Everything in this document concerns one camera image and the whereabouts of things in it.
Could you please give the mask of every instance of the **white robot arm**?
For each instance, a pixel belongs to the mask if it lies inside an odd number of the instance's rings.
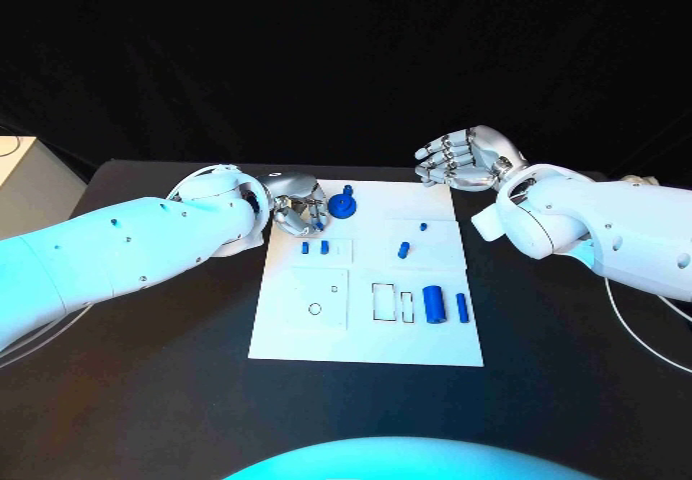
[[[692,301],[692,192],[654,182],[594,182],[553,165],[529,166],[506,137],[480,125],[415,152],[426,186],[494,188],[494,203],[471,218],[487,241],[503,234],[529,257],[576,258],[602,277]]]
[[[314,177],[255,179],[216,165],[194,172],[167,199],[139,198],[0,241],[0,350],[75,310],[155,285],[209,257],[262,245],[269,210],[292,235],[324,228]]]

